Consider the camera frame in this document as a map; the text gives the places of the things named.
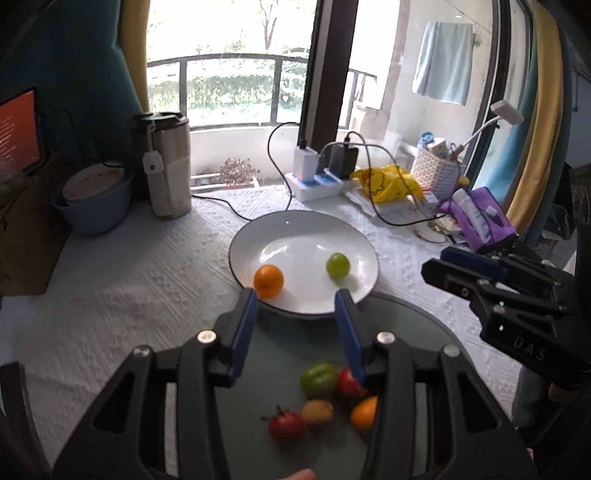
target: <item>orange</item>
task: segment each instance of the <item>orange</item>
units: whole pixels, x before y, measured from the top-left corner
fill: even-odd
[[[252,286],[260,299],[271,299],[283,288],[283,273],[275,265],[263,265],[256,271]]]
[[[378,397],[369,397],[357,405],[349,417],[351,424],[360,432],[371,430],[375,412],[378,409]]]

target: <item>laptop screen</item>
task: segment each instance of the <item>laptop screen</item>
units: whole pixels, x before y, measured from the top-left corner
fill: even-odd
[[[35,90],[28,90],[0,103],[0,178],[39,159]]]

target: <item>green fruit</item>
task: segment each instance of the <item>green fruit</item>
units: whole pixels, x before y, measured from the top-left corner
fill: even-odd
[[[326,262],[326,271],[330,278],[343,278],[349,275],[351,262],[343,254],[332,254]]]
[[[308,398],[330,397],[338,382],[336,368],[326,362],[312,365],[300,377],[300,387]]]

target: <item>blue bowl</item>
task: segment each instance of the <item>blue bowl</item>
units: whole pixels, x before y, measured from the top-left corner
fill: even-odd
[[[134,172],[126,172],[122,181],[97,195],[68,204],[58,185],[51,196],[51,204],[57,208],[75,232],[96,235],[115,227],[129,210]]]

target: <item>white plate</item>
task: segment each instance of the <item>white plate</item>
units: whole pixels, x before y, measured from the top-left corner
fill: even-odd
[[[351,271],[332,280],[326,261],[337,252],[348,257]],[[302,315],[333,313],[340,288],[348,288],[355,303],[363,300],[379,275],[378,256],[361,232],[338,218],[304,210],[270,213],[247,223],[232,240],[228,255],[232,273],[244,288],[252,287],[260,266],[278,266],[283,289],[263,302]]]

